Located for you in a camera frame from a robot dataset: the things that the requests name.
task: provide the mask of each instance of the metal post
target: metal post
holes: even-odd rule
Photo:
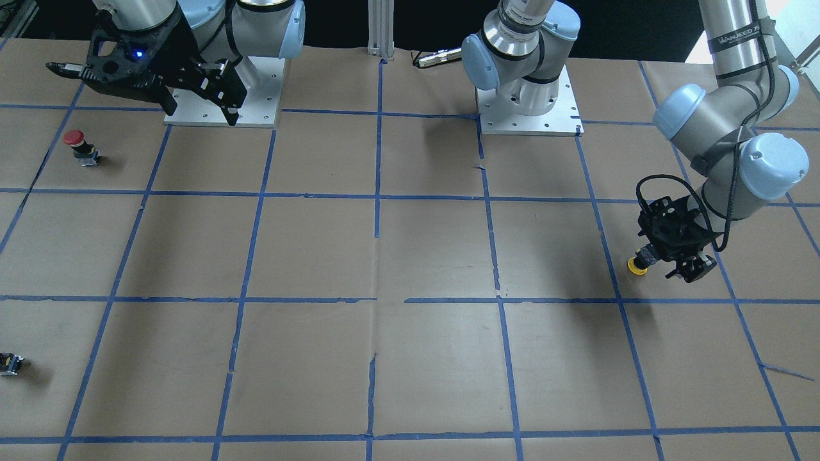
[[[368,0],[370,5],[370,42],[367,52],[372,56],[393,59],[394,0]]]

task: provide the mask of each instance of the black background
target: black background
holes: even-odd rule
[[[581,17],[573,57],[683,62],[704,27],[697,0],[563,0]],[[87,39],[96,12],[91,0],[37,0],[40,13],[27,38]],[[305,44],[367,46],[367,0],[305,0]],[[456,48],[481,28],[498,0],[395,0],[395,46]]]

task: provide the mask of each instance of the red button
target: red button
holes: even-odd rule
[[[62,137],[62,142],[70,145],[76,146],[83,143],[85,139],[85,135],[80,130],[73,130],[66,133],[65,136]]]

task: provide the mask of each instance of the white joint cap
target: white joint cap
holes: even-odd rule
[[[780,133],[763,133],[749,140],[740,159],[740,177],[752,194],[779,199],[809,173],[803,146]]]

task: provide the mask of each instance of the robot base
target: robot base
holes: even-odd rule
[[[248,97],[239,109],[239,121],[236,122],[236,126],[275,128],[279,119],[286,60],[275,57],[249,59],[256,67],[255,80],[259,83],[248,89]],[[166,125],[228,126],[222,111],[214,103],[186,89],[175,89],[174,98],[179,106],[174,115],[165,117]]]
[[[485,135],[575,136],[584,132],[567,68],[561,70],[561,93],[551,111],[542,116],[523,116],[510,101],[500,100],[494,89],[477,89],[481,132]]]

